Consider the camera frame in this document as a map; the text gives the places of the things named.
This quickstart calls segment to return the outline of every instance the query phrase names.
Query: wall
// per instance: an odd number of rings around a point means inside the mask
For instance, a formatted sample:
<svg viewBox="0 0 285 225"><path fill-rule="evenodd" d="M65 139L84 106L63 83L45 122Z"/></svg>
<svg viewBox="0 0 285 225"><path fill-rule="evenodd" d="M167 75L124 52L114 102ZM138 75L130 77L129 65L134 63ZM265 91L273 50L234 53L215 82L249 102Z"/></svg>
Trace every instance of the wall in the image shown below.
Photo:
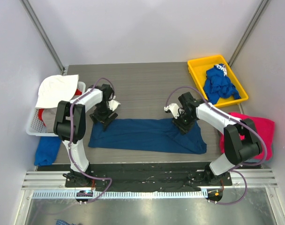
<svg viewBox="0 0 285 225"><path fill-rule="evenodd" d="M260 0L30 0L62 63L233 54Z"/></svg>
<svg viewBox="0 0 285 225"><path fill-rule="evenodd" d="M276 122L274 171L285 200L285 0L273 0L233 66L250 99L246 114Z"/></svg>
<svg viewBox="0 0 285 225"><path fill-rule="evenodd" d="M58 74L51 55L18 0L0 0L0 224L12 224L39 138L25 124L38 87Z"/></svg>

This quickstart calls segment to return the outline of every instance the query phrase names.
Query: blue cloth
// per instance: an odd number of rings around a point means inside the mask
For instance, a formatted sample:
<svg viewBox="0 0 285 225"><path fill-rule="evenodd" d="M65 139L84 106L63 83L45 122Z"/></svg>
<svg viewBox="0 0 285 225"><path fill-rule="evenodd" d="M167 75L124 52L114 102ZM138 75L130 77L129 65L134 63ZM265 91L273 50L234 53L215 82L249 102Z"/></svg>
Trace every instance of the blue cloth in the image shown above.
<svg viewBox="0 0 285 225"><path fill-rule="evenodd" d="M172 119L117 119L105 132L103 125L97 123L93 126L88 146L191 154L206 152L206 144L197 123L187 134L181 135Z"/></svg>
<svg viewBox="0 0 285 225"><path fill-rule="evenodd" d="M61 219L58 219L58 220L56 221L56 225L70 225L70 224L68 224L66 221L63 221L63 220L61 220Z"/></svg>
<svg viewBox="0 0 285 225"><path fill-rule="evenodd" d="M60 144L59 137L41 137L35 153L34 165L52 165L56 160Z"/></svg>
<svg viewBox="0 0 285 225"><path fill-rule="evenodd" d="M203 89L212 104L216 104L219 98L229 98L232 95L234 99L241 98L224 70L224 64L217 64L206 71L207 80Z"/></svg>

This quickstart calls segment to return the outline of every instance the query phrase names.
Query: white print on blue cloth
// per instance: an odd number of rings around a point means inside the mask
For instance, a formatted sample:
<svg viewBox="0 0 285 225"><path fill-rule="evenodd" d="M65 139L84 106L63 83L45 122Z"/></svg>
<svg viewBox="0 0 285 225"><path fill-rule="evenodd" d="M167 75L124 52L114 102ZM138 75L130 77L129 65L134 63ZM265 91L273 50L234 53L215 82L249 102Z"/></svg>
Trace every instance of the white print on blue cloth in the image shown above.
<svg viewBox="0 0 285 225"><path fill-rule="evenodd" d="M227 76L227 69L225 64L223 64L222 66L220 64L216 64L215 66L224 72L224 76Z"/></svg>

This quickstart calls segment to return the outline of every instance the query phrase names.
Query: yellow tray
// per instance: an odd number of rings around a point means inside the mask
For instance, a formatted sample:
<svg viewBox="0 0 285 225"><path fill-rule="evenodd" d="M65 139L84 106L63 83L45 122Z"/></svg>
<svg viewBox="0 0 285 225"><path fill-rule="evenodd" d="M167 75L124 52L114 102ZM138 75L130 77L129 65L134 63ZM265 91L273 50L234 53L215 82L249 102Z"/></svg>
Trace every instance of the yellow tray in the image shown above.
<svg viewBox="0 0 285 225"><path fill-rule="evenodd" d="M231 82L235 85L236 89L238 90L241 99L235 100L233 96L229 98L220 98L218 102L214 105L215 107L224 107L228 105L235 105L239 104L243 101L246 101L249 99L249 96L243 89L242 85L234 75L233 71L229 67L228 63L224 59L222 55L213 55L205 58L199 58L195 60L189 60L187 62L188 64L188 70L193 77L193 80L198 88L198 90L204 95L206 99L207 96L204 92L204 84L206 81L206 71L213 68L214 65L223 63L226 65L227 68L227 76L230 78Z"/></svg>

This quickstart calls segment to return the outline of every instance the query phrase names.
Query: white towel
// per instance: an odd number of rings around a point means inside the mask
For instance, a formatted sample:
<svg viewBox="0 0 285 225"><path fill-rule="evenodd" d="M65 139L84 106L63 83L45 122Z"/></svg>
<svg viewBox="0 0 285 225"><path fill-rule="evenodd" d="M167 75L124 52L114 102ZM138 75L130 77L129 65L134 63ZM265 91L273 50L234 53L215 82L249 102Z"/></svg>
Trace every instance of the white towel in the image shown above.
<svg viewBox="0 0 285 225"><path fill-rule="evenodd" d="M54 75L40 84L35 108L56 108L60 101L69 101L77 90L79 75Z"/></svg>

